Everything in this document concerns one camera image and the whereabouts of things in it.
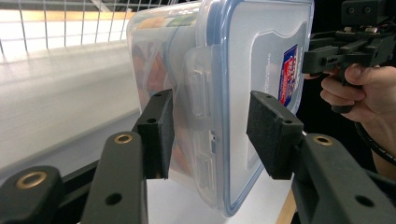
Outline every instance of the black cable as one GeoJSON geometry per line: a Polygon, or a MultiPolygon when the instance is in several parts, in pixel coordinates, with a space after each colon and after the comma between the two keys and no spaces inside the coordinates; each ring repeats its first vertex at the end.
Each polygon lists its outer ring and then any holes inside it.
{"type": "Polygon", "coordinates": [[[380,156],[385,161],[396,166],[396,158],[390,155],[386,150],[384,150],[371,136],[364,130],[361,123],[355,122],[356,131],[358,132],[361,140],[371,148],[378,156],[380,156]]]}

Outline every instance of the screw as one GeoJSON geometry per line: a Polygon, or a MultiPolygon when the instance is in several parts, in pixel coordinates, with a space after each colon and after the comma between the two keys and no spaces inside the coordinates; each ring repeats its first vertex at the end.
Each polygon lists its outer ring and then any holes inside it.
{"type": "Polygon", "coordinates": [[[371,13],[371,8],[370,8],[370,7],[365,7],[365,8],[363,9],[363,13],[364,13],[364,14],[370,14],[370,13],[371,13]]]}
{"type": "Polygon", "coordinates": [[[354,7],[349,7],[349,8],[347,9],[347,13],[348,13],[348,14],[353,14],[353,13],[355,13],[355,8],[354,8],[354,7]]]}

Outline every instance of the mounting hole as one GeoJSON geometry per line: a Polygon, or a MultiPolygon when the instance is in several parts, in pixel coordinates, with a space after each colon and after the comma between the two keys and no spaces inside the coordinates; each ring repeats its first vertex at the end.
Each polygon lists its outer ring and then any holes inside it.
{"type": "Polygon", "coordinates": [[[353,14],[353,13],[355,13],[355,8],[353,8],[353,7],[347,8],[347,9],[346,9],[346,13],[347,13],[347,14],[353,14]]]}
{"type": "Polygon", "coordinates": [[[147,122],[148,123],[155,123],[155,122],[157,122],[157,120],[156,119],[148,119],[147,122]]]}
{"type": "Polygon", "coordinates": [[[125,144],[125,143],[129,143],[132,141],[132,139],[134,139],[130,134],[121,134],[119,136],[117,136],[114,139],[114,142],[116,142],[117,144],[125,144]]]}
{"type": "Polygon", "coordinates": [[[113,193],[107,196],[106,204],[107,205],[114,205],[119,203],[122,200],[122,196],[118,193],[113,193]]]}
{"type": "Polygon", "coordinates": [[[47,178],[47,173],[43,171],[36,171],[24,175],[17,181],[18,189],[30,189],[35,187],[47,178]]]}
{"type": "Polygon", "coordinates": [[[366,207],[374,207],[373,201],[371,201],[369,198],[367,198],[365,196],[358,195],[355,197],[355,199],[356,199],[356,201],[358,201],[358,203],[360,203],[366,207]]]}
{"type": "Polygon", "coordinates": [[[324,136],[315,136],[314,141],[323,145],[323,146],[331,146],[332,145],[332,140],[324,137],[324,136]]]}

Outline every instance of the finger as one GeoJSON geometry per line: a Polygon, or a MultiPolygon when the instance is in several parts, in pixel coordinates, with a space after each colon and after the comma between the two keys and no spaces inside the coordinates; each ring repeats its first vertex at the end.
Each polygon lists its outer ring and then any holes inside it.
{"type": "Polygon", "coordinates": [[[396,68],[384,67],[362,67],[352,64],[346,69],[346,81],[353,85],[373,85],[383,88],[396,85],[396,68]]]}
{"type": "Polygon", "coordinates": [[[352,110],[342,116],[356,122],[366,122],[373,119],[375,113],[364,102],[356,102],[352,110]]]}
{"type": "Polygon", "coordinates": [[[334,67],[333,69],[323,71],[324,74],[329,74],[329,75],[337,75],[339,72],[340,72],[339,67],[334,67]]]}
{"type": "Polygon", "coordinates": [[[327,103],[329,103],[330,105],[354,105],[355,101],[353,100],[349,100],[349,99],[345,99],[342,97],[339,97],[337,95],[331,94],[328,91],[323,90],[320,93],[320,97],[326,101],[327,103]]]}
{"type": "Polygon", "coordinates": [[[336,76],[324,78],[321,82],[321,86],[324,90],[340,98],[360,101],[365,97],[364,91],[350,86],[343,86],[336,76]]]}

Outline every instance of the transparent container lid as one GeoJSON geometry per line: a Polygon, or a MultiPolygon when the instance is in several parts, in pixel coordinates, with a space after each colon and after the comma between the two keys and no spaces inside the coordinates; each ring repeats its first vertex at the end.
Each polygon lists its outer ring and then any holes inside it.
{"type": "Polygon", "coordinates": [[[171,178],[192,182],[226,217],[263,169],[246,135],[250,92],[298,109],[313,4],[207,0],[140,11],[128,24],[141,109],[174,90],[171,178]]]}

